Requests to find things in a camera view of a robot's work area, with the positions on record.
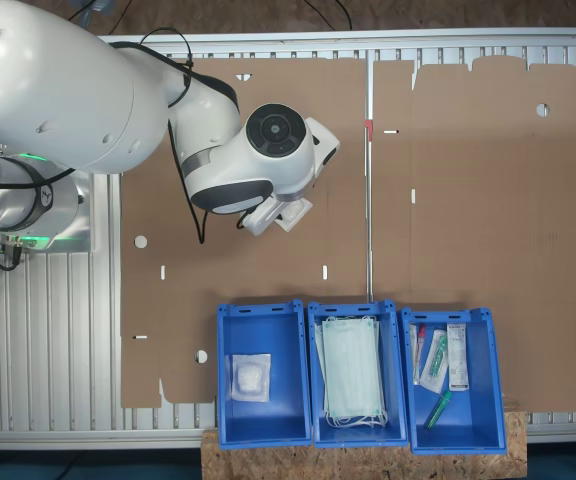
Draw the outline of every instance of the surgical mask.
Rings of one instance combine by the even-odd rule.
[[[315,334],[328,423],[335,427],[385,425],[379,322],[367,316],[329,317]]]

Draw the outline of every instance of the black cable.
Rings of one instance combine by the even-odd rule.
[[[131,3],[132,3],[132,0],[129,0],[128,3],[126,4],[126,8],[124,8],[124,11],[121,12],[121,16],[119,17],[119,20],[117,20],[117,23],[115,23],[115,26],[112,27],[112,30],[108,33],[108,35],[112,35],[112,33],[115,31],[115,29],[119,26],[119,24],[121,23],[121,20],[124,18],[124,15],[126,15],[126,12],[128,11],[128,7],[130,7]]]
[[[326,22],[326,25],[328,25],[331,29],[336,30],[336,28],[330,25],[330,22],[326,20],[326,17],[324,17],[323,13],[317,10],[312,3],[310,3],[308,0],[304,0],[304,2],[306,2],[310,8],[312,8],[315,12],[319,14],[319,16],[323,19],[323,21]]]
[[[246,211],[244,212],[244,214],[239,217],[239,220],[237,220],[237,230],[243,230],[244,227],[244,219],[248,216],[250,212]]]
[[[64,468],[64,470],[59,475],[57,475],[54,480],[63,480],[66,478],[66,475],[68,475],[70,470],[72,470],[72,467],[75,466],[75,463],[77,463],[77,460],[79,460],[83,454],[84,452],[79,452],[77,455],[75,455],[75,457],[68,463],[68,465],[66,465],[66,468]]]
[[[95,3],[96,0],[91,0],[90,2],[88,2],[86,5],[84,5],[83,7],[81,7],[79,10],[77,10],[75,13],[73,13],[70,17],[68,17],[68,21],[70,22],[73,18],[75,18],[77,15],[79,15],[81,12],[83,12],[84,10],[86,10],[87,8],[91,7],[93,3]]]
[[[181,165],[179,164],[179,157],[177,157],[177,147],[175,145],[175,137],[172,132],[172,125],[168,122],[168,135],[170,136],[170,146],[172,148],[172,156],[175,159],[175,166],[177,167],[177,173],[179,174],[179,179],[181,180],[181,186],[184,187],[184,195],[186,196],[186,202],[188,203],[188,208],[192,214],[192,220],[195,222],[195,229],[197,230],[197,238],[199,239],[199,244],[203,245],[206,240],[206,219],[208,218],[208,210],[204,211],[204,219],[201,222],[201,228],[199,228],[199,219],[195,213],[195,208],[192,206],[190,201],[190,196],[188,196],[188,189],[186,188],[186,181],[184,180],[184,174],[181,171]]]
[[[45,187],[46,185],[50,185],[51,183],[58,182],[62,178],[67,177],[72,172],[74,172],[74,168],[69,168],[68,170],[64,170],[59,175],[55,175],[54,177],[46,178],[41,182],[37,183],[0,183],[0,190],[26,190],[28,188],[41,188]]]
[[[4,272],[12,272],[15,268],[19,266],[20,263],[21,263],[21,246],[15,245],[12,248],[12,264],[9,267],[7,267],[6,265],[2,265],[0,263],[0,270],[3,270]]]
[[[350,19],[350,14],[348,13],[348,10],[346,10],[346,7],[344,7],[344,5],[339,0],[335,0],[335,2],[337,2],[337,5],[339,5],[346,14],[346,18],[348,19],[348,26],[350,27],[350,30],[352,30],[352,20]]]
[[[157,32],[173,32],[176,33],[177,35],[179,35],[181,38],[183,38],[184,42],[186,42],[186,48],[188,49],[188,60],[186,60],[185,65],[188,67],[189,70],[189,74],[186,75],[184,77],[184,85],[186,86],[186,89],[181,92],[181,94],[177,97],[177,100],[175,100],[174,102],[172,102],[170,105],[168,105],[168,108],[172,108],[175,105],[177,105],[182,98],[184,98],[186,96],[186,93],[188,93],[188,90],[190,89],[190,82],[192,80],[192,75],[190,75],[192,73],[192,67],[194,66],[194,63],[192,61],[192,50],[190,49],[190,44],[188,43],[188,40],[186,40],[186,37],[184,37],[183,33],[181,33],[179,30],[177,30],[174,27],[159,27],[159,28],[155,28],[152,32],[147,33],[146,35],[144,35],[144,37],[141,39],[141,41],[139,42],[139,45],[143,45],[144,40],[146,40],[150,35],[152,35],[153,33],[157,33]]]

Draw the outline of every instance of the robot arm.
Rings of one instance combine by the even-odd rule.
[[[36,182],[63,168],[125,172],[151,155],[168,124],[192,203],[216,214],[245,212],[243,225],[255,235],[282,212],[292,212],[278,221],[286,230],[301,218],[309,208],[304,193],[339,148],[325,127],[283,105],[260,107],[242,128],[224,82],[0,0],[0,144],[8,146],[0,183]],[[10,153],[20,151],[50,162]],[[0,235],[62,231],[77,209],[74,182],[50,187],[49,208],[37,206],[42,195],[0,189]]]

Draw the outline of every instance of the blue plastic bin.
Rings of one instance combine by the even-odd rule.
[[[505,454],[506,426],[497,362],[492,315],[487,308],[460,312],[399,312],[403,330],[404,369],[410,447],[416,455]],[[435,329],[449,323],[466,324],[466,348],[470,389],[452,392],[452,399],[437,424],[426,430],[424,423],[440,395],[413,384],[410,324],[426,325],[421,369],[426,363]],[[448,377],[442,393],[448,390]]]
[[[302,302],[220,305],[217,330],[219,446],[229,450],[310,445]],[[262,353],[271,355],[270,401],[232,400],[232,355]]]
[[[324,412],[324,380],[317,356],[315,325],[330,316],[374,315],[379,322],[379,359],[381,381],[388,413],[385,427],[357,426],[334,428],[326,422]],[[399,332],[395,304],[391,300],[359,305],[308,305],[310,331],[310,384],[315,447],[376,447],[408,444],[406,404],[404,395]]]

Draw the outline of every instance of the cardboard box flap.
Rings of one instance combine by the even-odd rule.
[[[504,393],[572,410],[576,69],[483,57],[422,66],[411,89],[411,63],[374,65],[375,293],[491,308]]]
[[[238,216],[209,215],[204,245],[167,136],[146,162],[124,174],[123,407],[160,406],[160,379],[169,402],[214,400],[220,303],[365,298],[365,62],[214,59],[197,60],[195,70],[235,88],[242,122],[264,103],[283,103],[330,129],[341,150],[306,196],[313,208],[290,233],[271,225],[254,237],[235,228]],[[197,214],[201,220],[203,212]],[[139,235],[147,238],[146,248],[135,247]],[[208,356],[205,363],[195,362],[199,350]]]

